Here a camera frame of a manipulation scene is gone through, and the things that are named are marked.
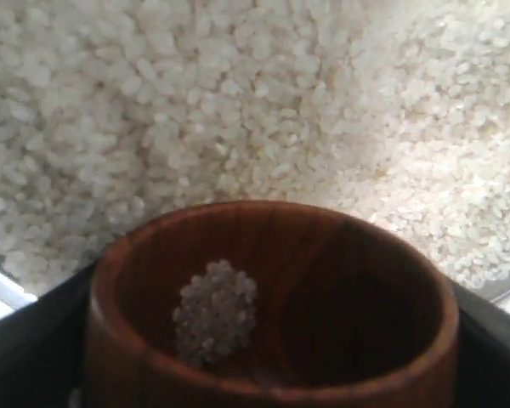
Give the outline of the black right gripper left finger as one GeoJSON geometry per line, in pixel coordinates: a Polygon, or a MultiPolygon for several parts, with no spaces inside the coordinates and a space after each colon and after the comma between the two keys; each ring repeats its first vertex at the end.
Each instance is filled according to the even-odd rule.
{"type": "Polygon", "coordinates": [[[67,407],[79,385],[94,266],[0,320],[0,407],[67,407]]]}

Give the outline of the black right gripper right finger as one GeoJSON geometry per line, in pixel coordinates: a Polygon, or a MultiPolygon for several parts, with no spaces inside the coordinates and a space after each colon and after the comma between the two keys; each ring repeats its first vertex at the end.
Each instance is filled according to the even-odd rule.
{"type": "Polygon", "coordinates": [[[460,309],[454,406],[510,408],[510,314],[457,284],[460,309]]]}

